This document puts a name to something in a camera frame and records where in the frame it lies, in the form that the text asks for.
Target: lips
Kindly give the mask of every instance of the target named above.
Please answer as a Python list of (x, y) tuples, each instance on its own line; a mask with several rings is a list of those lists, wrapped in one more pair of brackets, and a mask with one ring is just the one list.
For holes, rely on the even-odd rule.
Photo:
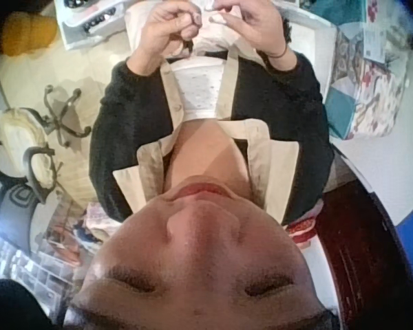
[(207, 192), (212, 193), (224, 197), (231, 198), (230, 193), (223, 187), (217, 184), (210, 184), (210, 183), (195, 183), (189, 184), (181, 188), (172, 198), (171, 200), (175, 201), (179, 198), (195, 195), (198, 193)]

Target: fingernail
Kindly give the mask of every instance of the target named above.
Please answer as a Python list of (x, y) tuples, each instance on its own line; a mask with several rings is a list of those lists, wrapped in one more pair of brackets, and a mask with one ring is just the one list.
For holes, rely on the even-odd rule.
[(197, 12), (193, 14), (193, 20), (197, 25), (202, 25), (202, 17)]
[(188, 25), (191, 23), (191, 15), (190, 14), (184, 14), (184, 16), (181, 19), (182, 24)]
[(221, 14), (214, 14), (213, 16), (209, 18), (209, 21), (212, 23), (226, 25), (226, 21)]

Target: closed eye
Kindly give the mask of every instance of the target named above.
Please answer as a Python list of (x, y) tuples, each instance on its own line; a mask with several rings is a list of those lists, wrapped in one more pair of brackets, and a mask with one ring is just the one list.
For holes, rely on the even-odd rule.
[(292, 284), (292, 280), (287, 276), (265, 276), (262, 280), (257, 280), (247, 286), (245, 288), (245, 293), (250, 297), (265, 296)]
[(105, 272), (104, 277), (123, 282), (139, 293), (148, 294), (156, 290), (148, 275), (128, 267), (114, 266)]

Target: black cardigan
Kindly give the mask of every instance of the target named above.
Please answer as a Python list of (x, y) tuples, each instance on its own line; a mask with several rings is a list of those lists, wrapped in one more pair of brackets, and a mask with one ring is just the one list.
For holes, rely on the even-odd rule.
[[(226, 52), (209, 56), (226, 59)], [(265, 121), (273, 140), (299, 142), (297, 172), (284, 225), (310, 210), (322, 196), (333, 159), (319, 83), (306, 57), (297, 57), (296, 68), (288, 72), (275, 70), (267, 61), (264, 69), (239, 58), (231, 115), (232, 120)], [(115, 66), (90, 146), (90, 179), (109, 217), (122, 222), (132, 213), (112, 172), (138, 165), (138, 148), (172, 131), (159, 70), (142, 77), (129, 71), (125, 62)]]

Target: beige floor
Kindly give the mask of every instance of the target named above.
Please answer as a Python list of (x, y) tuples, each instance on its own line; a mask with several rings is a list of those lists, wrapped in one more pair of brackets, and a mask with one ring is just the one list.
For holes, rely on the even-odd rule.
[[(43, 105), (46, 85), (53, 85), (50, 102), (54, 111), (60, 111), (64, 102), (76, 88), (82, 95), (75, 110), (65, 117), (73, 129), (93, 126), (98, 115), (99, 101), (110, 82), (113, 66), (129, 56), (129, 43), (125, 32), (89, 49), (66, 51), (61, 37), (47, 49), (17, 57), (0, 56), (0, 83), (11, 107), (30, 107), (47, 115)], [(59, 184), (82, 207), (96, 200), (89, 180), (90, 137), (76, 139), (64, 134), (72, 145), (59, 146), (55, 133), (48, 136), (49, 145), (56, 151), (55, 162), (62, 163)]]

